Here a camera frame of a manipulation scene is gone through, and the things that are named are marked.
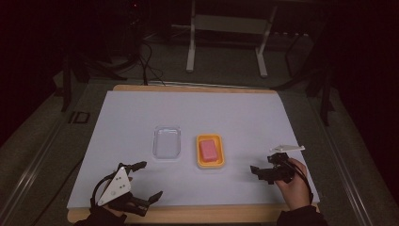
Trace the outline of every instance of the black cable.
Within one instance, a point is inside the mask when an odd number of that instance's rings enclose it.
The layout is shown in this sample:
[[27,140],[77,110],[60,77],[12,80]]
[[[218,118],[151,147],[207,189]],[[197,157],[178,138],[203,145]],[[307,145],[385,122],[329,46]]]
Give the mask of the black cable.
[[146,71],[147,71],[147,63],[144,65],[143,60],[141,60],[141,57],[139,57],[138,59],[140,60],[141,66],[142,66],[142,68],[143,68],[143,81],[144,81],[144,86],[148,86],[149,83],[148,83],[148,81],[147,81],[147,73],[146,73]]
[[102,185],[104,182],[106,182],[106,181],[108,181],[108,180],[113,179],[113,178],[115,177],[116,174],[117,174],[116,172],[113,172],[113,173],[111,173],[111,174],[105,176],[105,177],[94,187],[93,194],[92,194],[91,199],[90,199],[90,206],[91,206],[91,209],[94,208],[95,206],[97,206],[97,204],[96,204],[96,194],[97,194],[97,190],[99,189],[100,185]]
[[149,44],[147,44],[147,43],[144,42],[144,41],[143,41],[143,45],[147,46],[147,48],[149,48],[149,50],[150,50],[150,55],[149,55],[148,58],[147,58],[147,63],[148,63],[148,62],[150,62],[150,59],[151,59],[151,57],[152,57],[152,48],[151,48],[151,46],[150,46]]
[[[166,84],[165,84],[164,81],[161,79],[161,77],[164,76],[164,72],[163,72],[162,70],[153,68],[153,67],[151,67],[150,65],[149,65],[149,69],[150,69],[150,71],[152,72],[152,74],[155,76],[155,78],[158,79],[158,80],[164,85],[164,87],[165,87]],[[158,74],[156,74],[153,70],[156,70],[156,71],[160,72],[161,75],[158,76]]]
[[72,168],[72,170],[70,171],[70,173],[68,173],[67,177],[65,178],[64,182],[62,183],[62,185],[59,187],[58,191],[56,192],[56,194],[53,196],[53,198],[47,203],[47,205],[44,207],[44,209],[40,212],[40,214],[38,215],[38,217],[32,222],[31,226],[36,225],[39,220],[41,219],[41,217],[46,213],[47,209],[51,206],[51,204],[54,202],[54,200],[56,199],[56,197],[59,195],[59,193],[61,192],[62,188],[64,187],[65,184],[67,184],[68,180],[70,179],[71,175],[73,174],[73,172],[79,167],[79,165],[83,162],[83,158],[80,159],[76,165]]

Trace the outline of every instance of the transparent tray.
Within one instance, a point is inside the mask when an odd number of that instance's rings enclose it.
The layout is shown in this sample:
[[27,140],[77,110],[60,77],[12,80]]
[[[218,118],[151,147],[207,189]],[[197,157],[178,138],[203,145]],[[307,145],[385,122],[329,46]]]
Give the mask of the transparent tray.
[[179,126],[157,126],[154,132],[152,153],[157,159],[178,158],[181,150]]

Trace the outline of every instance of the human hand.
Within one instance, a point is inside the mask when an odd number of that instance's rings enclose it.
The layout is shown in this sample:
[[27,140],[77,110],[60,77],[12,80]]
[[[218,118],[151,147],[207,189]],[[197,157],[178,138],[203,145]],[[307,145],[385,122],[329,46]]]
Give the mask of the human hand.
[[[305,176],[307,175],[306,167],[301,162],[293,158],[289,158],[288,161],[299,167]],[[275,183],[290,210],[310,205],[308,187],[299,175],[295,174],[294,179],[288,184],[283,181],[276,181]]]
[[103,208],[118,218],[120,218],[122,215],[124,215],[123,211],[111,209],[108,204],[103,205]]

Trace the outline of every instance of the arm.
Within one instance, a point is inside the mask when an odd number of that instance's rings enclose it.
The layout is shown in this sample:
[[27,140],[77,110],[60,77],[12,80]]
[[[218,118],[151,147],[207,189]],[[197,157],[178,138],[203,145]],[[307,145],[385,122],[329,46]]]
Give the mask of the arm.
[[107,206],[99,206],[85,220],[77,221],[74,226],[124,226],[126,215]]
[[[305,165],[290,158],[289,161],[307,175]],[[283,181],[276,181],[276,185],[281,191],[282,197],[287,203],[290,211],[282,211],[277,221],[278,226],[307,225],[307,226],[327,226],[322,214],[316,212],[316,208],[311,206],[309,190],[305,182],[297,174],[294,179],[286,184]]]

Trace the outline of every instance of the table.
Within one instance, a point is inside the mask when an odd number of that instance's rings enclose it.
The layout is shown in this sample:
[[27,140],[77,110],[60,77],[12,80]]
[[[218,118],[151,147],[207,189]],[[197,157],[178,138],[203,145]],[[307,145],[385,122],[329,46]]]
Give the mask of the table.
[[[168,91],[168,92],[216,92],[216,93],[269,93],[270,90],[259,89],[204,89],[204,88],[171,88],[171,87],[136,87],[116,86],[114,91]],[[218,223],[218,222],[268,222],[275,221],[279,212],[287,209],[285,204],[223,204],[223,205],[190,205],[190,206],[152,206],[146,217],[128,215],[126,222],[134,223]],[[68,220],[86,218],[87,207],[70,208]]]
[[190,45],[188,49],[188,58],[186,70],[188,73],[194,71],[194,61],[196,54],[195,36],[196,30],[213,30],[224,32],[238,32],[247,34],[262,35],[262,42],[255,49],[261,77],[267,77],[267,70],[263,59],[263,50],[270,35],[270,29],[277,12],[277,6],[273,6],[268,20],[222,17],[212,15],[202,15],[196,13],[196,1],[191,3],[191,25],[190,25]]

